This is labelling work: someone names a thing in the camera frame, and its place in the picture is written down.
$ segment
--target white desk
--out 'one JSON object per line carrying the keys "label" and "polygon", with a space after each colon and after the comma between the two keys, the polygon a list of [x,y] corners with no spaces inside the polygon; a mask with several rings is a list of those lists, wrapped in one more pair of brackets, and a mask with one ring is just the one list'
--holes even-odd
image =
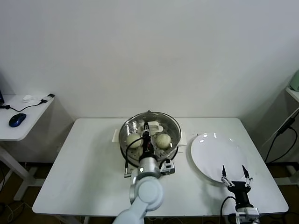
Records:
{"label": "white desk", "polygon": [[[31,100],[28,103],[24,103],[22,101],[23,97],[24,96],[18,95],[3,96],[5,104],[11,105],[16,110],[21,110],[22,108],[29,105],[38,104],[40,100],[45,96],[33,96],[36,100]],[[22,111],[21,113],[25,113],[27,116],[18,127],[10,127],[8,125],[8,122],[12,116],[18,114],[19,112],[16,112],[12,109],[0,109],[0,141],[21,141],[22,139],[24,139],[52,101],[53,99],[51,99],[47,103],[35,107],[30,107]],[[14,200],[21,200],[27,187],[41,187],[43,185],[44,179],[35,179],[33,177],[33,174],[36,172],[37,168],[31,168],[28,172],[2,147],[0,147],[0,160],[10,168],[10,171],[5,176],[5,182],[8,180],[12,172],[15,172],[24,180],[18,192],[14,196]]]}
{"label": "white desk", "polygon": [[[76,120],[36,198],[33,211],[49,215],[107,217],[117,216],[127,209],[130,206],[130,179],[123,178],[125,161],[119,144],[112,142],[115,129],[120,128],[125,121]],[[160,178],[165,190],[164,202],[156,211],[147,213],[148,217],[220,214],[222,201],[231,193],[225,187],[209,184],[189,160],[192,139],[205,132],[224,133],[240,144],[248,158],[249,174],[253,177],[249,199],[260,213],[288,210],[284,197],[239,119],[177,121],[186,133],[188,146],[181,147],[174,159],[175,174]],[[228,201],[223,213],[227,215],[234,212],[234,201]]]}

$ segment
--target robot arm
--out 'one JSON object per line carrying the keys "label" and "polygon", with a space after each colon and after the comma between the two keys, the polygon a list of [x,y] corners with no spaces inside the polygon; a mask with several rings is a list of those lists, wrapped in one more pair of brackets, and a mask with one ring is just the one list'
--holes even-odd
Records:
{"label": "robot arm", "polygon": [[254,208],[250,204],[248,198],[248,192],[251,190],[250,182],[252,177],[249,177],[249,173],[244,166],[242,166],[243,172],[246,178],[246,182],[243,181],[230,181],[226,176],[224,166],[222,167],[222,182],[227,189],[235,195],[236,200],[236,224],[259,224],[259,212],[257,208]]}
{"label": "robot arm", "polygon": [[158,209],[163,202],[163,188],[155,177],[142,178],[137,182],[135,191],[137,195],[131,207],[121,212],[114,224],[143,224],[146,212]]}
{"label": "robot arm", "polygon": [[132,181],[129,194],[131,207],[122,211],[113,222],[114,224],[143,224],[146,213],[158,209],[163,202],[164,191],[158,178],[161,174],[175,172],[173,162],[168,159],[162,162],[161,168],[158,167],[147,122],[144,124],[142,139],[139,167],[132,173],[128,173],[126,169],[124,175],[124,177],[131,177]]}

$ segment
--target metal pot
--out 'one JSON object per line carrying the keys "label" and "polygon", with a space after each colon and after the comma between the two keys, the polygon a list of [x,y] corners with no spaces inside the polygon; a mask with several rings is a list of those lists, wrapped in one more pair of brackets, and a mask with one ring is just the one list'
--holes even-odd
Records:
{"label": "metal pot", "polygon": [[[151,112],[140,113],[129,120],[127,120],[120,129],[119,143],[121,146],[121,153],[126,159],[126,149],[128,144],[126,143],[127,137],[130,134],[139,134],[142,136],[144,122],[149,122],[149,130],[151,132],[152,143],[155,149],[155,155],[158,160],[158,164],[164,159],[173,159],[178,151],[178,143],[181,139],[181,128],[178,122],[166,113]],[[155,144],[155,139],[160,134],[168,134],[171,137],[171,143],[168,148],[161,149]],[[142,154],[142,146],[138,148],[128,149],[128,161],[131,165],[138,167],[139,157]]]}

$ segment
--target computer mouse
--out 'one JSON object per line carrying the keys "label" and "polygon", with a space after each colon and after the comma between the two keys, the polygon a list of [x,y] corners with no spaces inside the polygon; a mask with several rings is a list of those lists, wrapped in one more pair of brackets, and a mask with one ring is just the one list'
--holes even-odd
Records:
{"label": "computer mouse", "polygon": [[17,127],[19,126],[22,121],[26,118],[26,114],[24,113],[19,113],[14,115],[10,120],[9,120],[9,126],[11,127]]}

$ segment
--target white wall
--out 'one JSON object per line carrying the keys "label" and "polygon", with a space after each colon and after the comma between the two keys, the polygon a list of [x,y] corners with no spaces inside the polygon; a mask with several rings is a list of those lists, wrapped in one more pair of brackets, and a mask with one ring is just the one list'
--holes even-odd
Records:
{"label": "white wall", "polygon": [[1,1],[0,69],[10,91],[52,92],[73,119],[148,109],[239,117],[259,144],[296,106],[283,89],[299,68],[298,8],[297,0]]}

